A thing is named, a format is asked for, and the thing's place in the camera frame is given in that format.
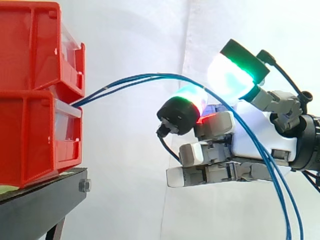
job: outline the black connector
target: black connector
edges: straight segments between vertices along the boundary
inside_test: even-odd
[[[270,66],[274,66],[277,63],[275,58],[266,50],[261,50],[256,57],[263,63],[269,64]]]

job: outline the cylindrical sensor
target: cylindrical sensor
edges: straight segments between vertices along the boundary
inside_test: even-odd
[[[168,133],[184,135],[195,125],[208,103],[206,91],[193,84],[180,88],[157,112],[162,122],[157,131],[164,138]]]

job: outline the green led light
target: green led light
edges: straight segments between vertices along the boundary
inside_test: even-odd
[[[255,86],[252,76],[221,53],[210,64],[207,78],[212,90],[227,102],[238,100]]]
[[[208,104],[206,91],[193,84],[183,86],[172,97],[180,97],[192,102],[199,110],[200,115],[202,115]]]

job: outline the black cable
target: black cable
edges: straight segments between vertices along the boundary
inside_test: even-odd
[[[263,63],[269,64],[270,66],[274,66],[275,69],[281,73],[281,75],[287,80],[287,82],[293,87],[293,89],[296,91],[300,101],[302,101],[301,108],[303,110],[303,114],[307,114],[307,103],[311,102],[313,100],[311,93],[306,91],[301,91],[298,86],[295,84],[295,82],[289,77],[289,75],[283,70],[282,67],[279,66],[276,59],[268,53],[266,50],[261,50],[258,55],[256,56],[258,59],[260,59]]]
[[[309,175],[306,174],[305,172],[302,172],[302,174],[312,184],[312,186],[320,193],[320,188],[317,186],[317,184],[314,181],[312,181],[312,179],[309,177]]]
[[[168,153],[174,157],[175,160],[177,160],[180,163],[180,159],[179,157],[168,147],[168,145],[166,144],[165,140],[162,137],[159,137],[159,140],[162,144],[162,146],[165,148],[165,150],[168,151]]]
[[[298,94],[298,96],[304,96],[304,94],[300,91],[300,89],[298,88],[298,86],[295,84],[295,82],[291,79],[291,77],[289,77],[289,75],[285,72],[285,70],[283,70],[282,67],[279,66],[278,63],[274,63],[274,67],[275,69],[277,69],[279,71],[279,73],[281,73],[281,75],[287,80],[287,82],[291,85],[291,87],[293,87],[293,89],[295,90],[295,92]]]
[[[320,179],[320,176],[317,176],[317,175],[315,175],[315,174],[313,174],[313,173],[311,173],[311,172],[309,172],[307,170],[304,170],[303,173],[309,175],[310,177],[313,177],[314,179]]]

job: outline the red led light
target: red led light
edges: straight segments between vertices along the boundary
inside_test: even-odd
[[[206,115],[206,116],[202,116],[198,119],[198,121],[196,122],[196,124],[204,124],[206,119],[210,118],[211,116],[214,116],[216,115],[216,113],[211,113],[209,115]]]

